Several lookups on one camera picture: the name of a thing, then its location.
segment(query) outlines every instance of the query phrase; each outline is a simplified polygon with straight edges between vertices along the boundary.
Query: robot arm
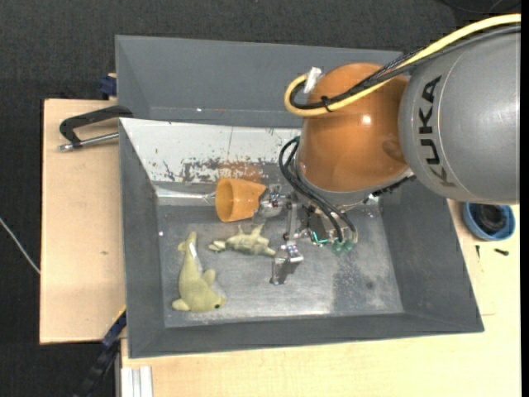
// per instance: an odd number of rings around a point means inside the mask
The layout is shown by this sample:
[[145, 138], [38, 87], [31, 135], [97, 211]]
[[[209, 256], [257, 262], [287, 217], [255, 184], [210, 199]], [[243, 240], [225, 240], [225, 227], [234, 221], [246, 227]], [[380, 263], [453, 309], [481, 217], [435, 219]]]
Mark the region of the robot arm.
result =
[[295, 79], [285, 94], [303, 116], [293, 172], [339, 207], [410, 175], [450, 199], [516, 203], [520, 22], [477, 22], [382, 69], [341, 66], [304, 104], [295, 95], [306, 76]]

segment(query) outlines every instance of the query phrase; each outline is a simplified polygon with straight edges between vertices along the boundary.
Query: gray cylinder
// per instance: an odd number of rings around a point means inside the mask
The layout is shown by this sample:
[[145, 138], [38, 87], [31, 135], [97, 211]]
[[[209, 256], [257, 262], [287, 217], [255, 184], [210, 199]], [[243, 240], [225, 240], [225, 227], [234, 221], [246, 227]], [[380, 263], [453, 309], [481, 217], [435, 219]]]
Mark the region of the gray cylinder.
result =
[[413, 73], [400, 105], [404, 157], [435, 193], [519, 202], [520, 34], [480, 41]]

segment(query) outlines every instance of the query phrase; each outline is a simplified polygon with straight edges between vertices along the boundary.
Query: gray plastic tray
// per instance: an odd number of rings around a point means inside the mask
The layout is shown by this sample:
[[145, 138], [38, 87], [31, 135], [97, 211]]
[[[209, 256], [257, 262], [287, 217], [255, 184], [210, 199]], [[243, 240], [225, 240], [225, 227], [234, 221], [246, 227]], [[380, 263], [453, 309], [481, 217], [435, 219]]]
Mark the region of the gray plastic tray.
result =
[[[211, 48], [227, 52], [231, 61], [228, 55], [211, 56]], [[238, 224], [251, 229], [250, 221], [217, 220], [211, 192], [218, 166], [236, 160], [259, 168], [265, 183], [283, 182], [277, 168], [279, 148], [298, 133], [299, 124], [284, 112], [279, 97], [293, 76], [317, 65], [312, 57], [324, 65], [325, 58], [317, 55], [330, 55], [333, 49], [124, 37], [118, 39], [118, 49], [120, 104], [138, 117], [171, 119], [120, 122], [131, 357], [483, 330], [446, 201], [417, 182], [379, 204], [350, 212], [360, 233], [351, 253], [337, 256], [300, 241], [306, 260], [286, 285], [268, 283], [271, 261], [266, 256], [207, 249], [213, 239], [230, 236]], [[291, 66], [287, 56], [298, 55], [296, 50], [304, 57]], [[367, 60], [367, 55], [383, 55], [334, 51], [336, 65], [355, 55]], [[388, 60], [394, 56], [384, 54]], [[163, 59], [168, 62], [162, 66]], [[166, 68], [178, 64], [175, 60], [193, 66], [191, 77], [182, 66]], [[284, 65], [275, 65], [276, 60]], [[224, 82], [213, 80], [237, 63], [240, 71], [252, 72], [244, 81], [238, 71]], [[187, 84], [184, 73], [193, 87], [188, 84], [184, 96], [171, 94]], [[252, 84], [263, 78], [262, 93], [252, 93]], [[284, 217], [266, 223], [263, 233], [272, 247], [281, 243], [285, 226]], [[190, 231], [198, 234], [204, 268], [216, 269], [217, 284], [228, 297], [226, 306], [214, 312], [177, 312], [170, 306], [178, 298], [182, 263], [176, 247]]]

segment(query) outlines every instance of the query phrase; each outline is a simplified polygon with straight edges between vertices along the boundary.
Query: dark floor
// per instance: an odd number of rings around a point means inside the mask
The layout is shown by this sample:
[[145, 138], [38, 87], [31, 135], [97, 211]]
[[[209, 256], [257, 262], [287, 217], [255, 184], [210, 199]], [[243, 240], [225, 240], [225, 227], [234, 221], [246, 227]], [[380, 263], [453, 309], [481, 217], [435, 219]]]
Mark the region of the dark floor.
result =
[[[40, 99], [101, 98], [117, 33], [407, 51], [520, 1], [2, 0], [0, 217], [38, 261]], [[39, 277], [1, 228], [0, 262], [0, 396], [71, 395], [97, 344], [39, 347]]]

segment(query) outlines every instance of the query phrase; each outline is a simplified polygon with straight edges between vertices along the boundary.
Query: metal clamp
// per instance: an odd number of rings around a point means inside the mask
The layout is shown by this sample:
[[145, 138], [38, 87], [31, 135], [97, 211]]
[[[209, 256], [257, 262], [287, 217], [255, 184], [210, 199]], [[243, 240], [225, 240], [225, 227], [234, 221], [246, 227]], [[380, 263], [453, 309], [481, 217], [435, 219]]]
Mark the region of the metal clamp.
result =
[[110, 108], [104, 108], [96, 110], [94, 112], [84, 113], [75, 117], [69, 117], [64, 119], [60, 124], [60, 133], [69, 141], [69, 144], [63, 144], [59, 146], [59, 150], [73, 150], [76, 148], [88, 146], [90, 144], [96, 144], [101, 141], [111, 140], [117, 138], [117, 132], [113, 134], [107, 134], [104, 136], [96, 136], [87, 140], [81, 140], [76, 134], [74, 129], [91, 125], [96, 122], [106, 121], [114, 117], [132, 117], [132, 112], [123, 106], [112, 106]]

